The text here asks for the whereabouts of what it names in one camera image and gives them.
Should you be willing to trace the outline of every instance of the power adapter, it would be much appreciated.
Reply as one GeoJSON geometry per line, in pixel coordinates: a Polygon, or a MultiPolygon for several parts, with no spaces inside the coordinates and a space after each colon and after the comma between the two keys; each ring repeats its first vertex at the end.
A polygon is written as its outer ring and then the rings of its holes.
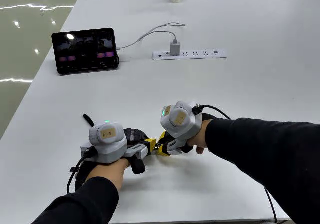
{"type": "Polygon", "coordinates": [[[170,43],[170,56],[179,56],[181,51],[181,44],[177,39],[170,43]]]}

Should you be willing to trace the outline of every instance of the white power cord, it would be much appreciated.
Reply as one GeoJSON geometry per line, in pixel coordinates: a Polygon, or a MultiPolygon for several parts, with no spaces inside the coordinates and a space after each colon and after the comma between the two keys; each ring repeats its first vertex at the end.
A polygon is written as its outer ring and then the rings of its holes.
{"type": "Polygon", "coordinates": [[[177,42],[177,36],[175,35],[175,33],[173,32],[170,32],[170,31],[154,31],[155,29],[157,28],[161,28],[161,27],[165,27],[165,26],[175,26],[175,27],[184,27],[185,24],[183,23],[177,23],[177,22],[171,22],[171,23],[165,23],[165,24],[162,24],[162,25],[159,25],[153,29],[151,29],[149,32],[147,32],[146,34],[142,35],[140,38],[137,39],[136,42],[132,43],[132,44],[129,44],[127,46],[124,46],[124,47],[120,47],[120,48],[117,48],[117,50],[120,50],[120,49],[123,49],[123,48],[128,48],[130,46],[133,46],[135,45],[136,43],[138,43],[139,41],[143,40],[145,37],[147,37],[148,35],[152,34],[152,33],[156,33],[156,32],[165,32],[165,33],[171,33],[174,35],[174,42],[176,43],[177,42]]]}

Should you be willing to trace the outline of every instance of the power strip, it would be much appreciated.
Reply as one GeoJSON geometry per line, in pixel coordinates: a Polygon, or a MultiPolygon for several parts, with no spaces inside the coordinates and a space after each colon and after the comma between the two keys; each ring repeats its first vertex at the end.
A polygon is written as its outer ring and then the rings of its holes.
{"type": "Polygon", "coordinates": [[[226,58],[227,52],[224,49],[203,49],[181,51],[179,56],[170,56],[169,51],[153,52],[153,60],[168,59],[195,59],[195,58],[226,58]]]}

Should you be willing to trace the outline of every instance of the person's arm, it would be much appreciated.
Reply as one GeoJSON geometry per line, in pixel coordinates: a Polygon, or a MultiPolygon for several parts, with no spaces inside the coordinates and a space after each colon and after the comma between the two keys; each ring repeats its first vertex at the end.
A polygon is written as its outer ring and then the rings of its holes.
{"type": "Polygon", "coordinates": [[[265,185],[298,224],[318,219],[320,125],[215,118],[188,143],[198,153],[207,146],[265,185]]]}
{"type": "Polygon", "coordinates": [[[55,199],[33,224],[106,224],[119,201],[127,159],[97,165],[75,193],[55,199]]]}

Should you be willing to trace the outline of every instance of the hand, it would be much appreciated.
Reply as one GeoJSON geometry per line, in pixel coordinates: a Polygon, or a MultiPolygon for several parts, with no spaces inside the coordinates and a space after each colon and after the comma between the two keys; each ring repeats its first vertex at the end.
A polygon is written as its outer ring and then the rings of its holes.
{"type": "Polygon", "coordinates": [[[188,145],[196,146],[196,152],[198,154],[204,153],[205,148],[208,147],[206,143],[206,129],[211,120],[212,119],[203,121],[198,134],[187,141],[188,145]]]}
{"type": "Polygon", "coordinates": [[[108,165],[99,164],[90,172],[86,181],[93,177],[104,177],[112,181],[118,191],[120,191],[124,180],[124,172],[128,166],[129,161],[125,158],[108,165]]]}

